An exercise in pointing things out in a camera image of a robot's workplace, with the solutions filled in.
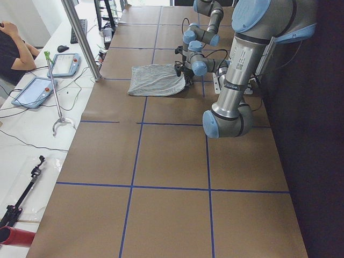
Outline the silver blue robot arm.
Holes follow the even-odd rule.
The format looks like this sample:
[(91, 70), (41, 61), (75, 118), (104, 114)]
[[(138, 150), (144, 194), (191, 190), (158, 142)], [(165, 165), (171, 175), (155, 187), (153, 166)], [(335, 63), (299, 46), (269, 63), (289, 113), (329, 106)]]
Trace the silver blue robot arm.
[(193, 9), (210, 18), (207, 30), (190, 24), (183, 34), (183, 62), (192, 75), (215, 73), (221, 87), (218, 100), (203, 114), (209, 138), (239, 137), (253, 125), (250, 106), (243, 94), (256, 71), (266, 46), (298, 42), (313, 36), (318, 1), (239, 1), (232, 14), (234, 38), (229, 60), (208, 59), (202, 44), (219, 42), (224, 16), (217, 1), (194, 1)]
[(218, 35), (220, 23), (224, 17), (223, 7), (218, 1), (202, 1), (193, 2), (193, 10), (210, 18), (207, 29), (203, 29), (197, 23), (190, 23), (187, 30), (183, 31), (183, 45), (180, 47), (182, 53), (182, 61), (186, 61), (187, 52), (190, 43), (194, 40), (200, 41), (206, 45), (217, 46), (220, 40)]

